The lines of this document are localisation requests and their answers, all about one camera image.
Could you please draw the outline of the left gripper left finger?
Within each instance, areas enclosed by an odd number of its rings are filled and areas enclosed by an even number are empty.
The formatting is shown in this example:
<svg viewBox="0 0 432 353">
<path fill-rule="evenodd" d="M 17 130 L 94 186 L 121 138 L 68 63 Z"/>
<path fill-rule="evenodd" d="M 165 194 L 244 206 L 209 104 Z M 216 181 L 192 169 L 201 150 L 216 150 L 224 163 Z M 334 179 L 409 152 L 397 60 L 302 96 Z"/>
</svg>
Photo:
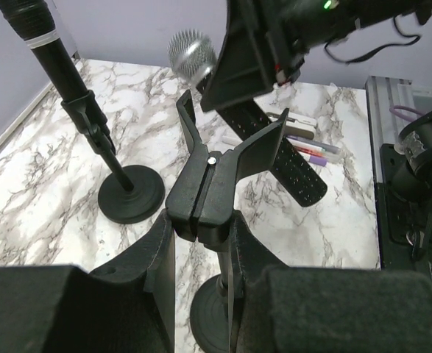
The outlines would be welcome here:
<svg viewBox="0 0 432 353">
<path fill-rule="evenodd" d="M 174 270 L 166 213 L 91 272 L 0 267 L 0 352 L 173 352 Z"/>
</svg>

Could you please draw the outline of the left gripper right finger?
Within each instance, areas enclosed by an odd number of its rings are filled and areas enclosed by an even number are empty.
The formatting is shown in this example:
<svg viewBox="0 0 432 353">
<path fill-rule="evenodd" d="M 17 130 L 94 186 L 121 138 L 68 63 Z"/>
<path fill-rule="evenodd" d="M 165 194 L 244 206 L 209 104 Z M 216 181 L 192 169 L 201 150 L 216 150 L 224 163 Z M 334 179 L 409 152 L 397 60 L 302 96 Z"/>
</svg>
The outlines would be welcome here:
<svg viewBox="0 0 432 353">
<path fill-rule="evenodd" d="M 432 352 L 432 281 L 413 271 L 291 267 L 230 222 L 232 352 Z"/>
</svg>

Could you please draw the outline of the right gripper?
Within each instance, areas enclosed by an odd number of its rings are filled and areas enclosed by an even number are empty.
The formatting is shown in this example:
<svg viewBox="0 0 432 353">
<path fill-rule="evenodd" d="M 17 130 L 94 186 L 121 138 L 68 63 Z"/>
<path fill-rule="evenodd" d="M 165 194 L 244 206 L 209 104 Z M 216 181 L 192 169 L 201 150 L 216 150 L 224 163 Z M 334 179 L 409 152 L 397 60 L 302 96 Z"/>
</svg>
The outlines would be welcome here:
<svg viewBox="0 0 432 353">
<path fill-rule="evenodd" d="M 205 86 L 201 107 L 221 110 L 295 82 L 304 56 L 284 28 L 288 1 L 228 1 L 222 49 Z"/>
</svg>

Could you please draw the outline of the black microphone silver grille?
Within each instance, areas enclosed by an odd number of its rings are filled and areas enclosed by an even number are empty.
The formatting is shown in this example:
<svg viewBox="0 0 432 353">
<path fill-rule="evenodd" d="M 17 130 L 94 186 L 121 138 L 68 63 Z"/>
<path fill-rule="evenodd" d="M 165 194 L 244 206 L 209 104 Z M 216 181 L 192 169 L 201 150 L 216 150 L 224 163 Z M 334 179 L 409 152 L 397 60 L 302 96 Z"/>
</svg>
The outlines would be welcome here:
<svg viewBox="0 0 432 353">
<path fill-rule="evenodd" d="M 169 41 L 168 56 L 173 72 L 203 93 L 216 64 L 210 38 L 195 29 L 179 31 Z M 219 110 L 218 114 L 242 140 L 271 123 L 253 100 Z M 301 207 L 316 204 L 327 193 L 325 182 L 286 138 L 281 140 L 270 171 Z"/>
</svg>

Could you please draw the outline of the black round-base stand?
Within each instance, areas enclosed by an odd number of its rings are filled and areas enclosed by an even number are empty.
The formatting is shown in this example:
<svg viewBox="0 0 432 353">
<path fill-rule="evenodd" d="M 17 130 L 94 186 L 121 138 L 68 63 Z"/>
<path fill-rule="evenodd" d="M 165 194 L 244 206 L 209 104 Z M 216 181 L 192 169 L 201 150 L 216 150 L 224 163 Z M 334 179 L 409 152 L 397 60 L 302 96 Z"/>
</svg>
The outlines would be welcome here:
<svg viewBox="0 0 432 353">
<path fill-rule="evenodd" d="M 230 243 L 236 230 L 246 227 L 233 207 L 236 185 L 272 167 L 288 111 L 234 149 L 221 153 L 208 151 L 202 142 L 189 90 L 177 100 L 176 108 L 189 158 L 166 199 L 166 212 L 180 238 L 197 241 L 217 254 L 221 271 L 194 295 L 191 331 L 204 352 L 234 352 L 240 322 L 234 305 L 243 289 L 234 283 Z"/>
<path fill-rule="evenodd" d="M 118 224 L 134 224 L 153 215 L 162 205 L 165 186 L 162 177 L 145 165 L 122 166 L 107 128 L 107 119 L 92 90 L 61 103 L 79 133 L 100 155 L 111 174 L 101 184 L 98 205 L 102 213 Z"/>
</svg>

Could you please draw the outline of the black slim microphone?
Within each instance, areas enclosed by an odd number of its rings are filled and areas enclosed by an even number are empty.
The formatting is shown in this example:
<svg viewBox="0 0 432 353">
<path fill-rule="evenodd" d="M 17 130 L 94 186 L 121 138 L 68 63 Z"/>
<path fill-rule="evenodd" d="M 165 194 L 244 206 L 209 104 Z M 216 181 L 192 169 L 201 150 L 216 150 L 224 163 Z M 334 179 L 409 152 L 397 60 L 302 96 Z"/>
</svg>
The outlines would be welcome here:
<svg viewBox="0 0 432 353">
<path fill-rule="evenodd" d="M 60 39 L 45 1 L 0 0 L 0 11 L 31 49 L 64 101 L 88 95 L 88 89 Z"/>
</svg>

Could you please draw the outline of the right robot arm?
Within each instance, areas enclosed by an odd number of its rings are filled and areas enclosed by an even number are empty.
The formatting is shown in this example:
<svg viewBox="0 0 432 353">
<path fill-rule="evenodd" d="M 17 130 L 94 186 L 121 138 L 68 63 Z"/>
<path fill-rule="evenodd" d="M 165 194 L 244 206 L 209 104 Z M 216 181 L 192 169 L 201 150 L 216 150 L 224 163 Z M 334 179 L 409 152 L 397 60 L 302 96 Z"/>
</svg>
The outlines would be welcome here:
<svg viewBox="0 0 432 353">
<path fill-rule="evenodd" d="M 222 50 L 202 94 L 219 110 L 297 80 L 305 55 L 399 15 L 432 15 L 432 1 L 229 1 Z"/>
</svg>

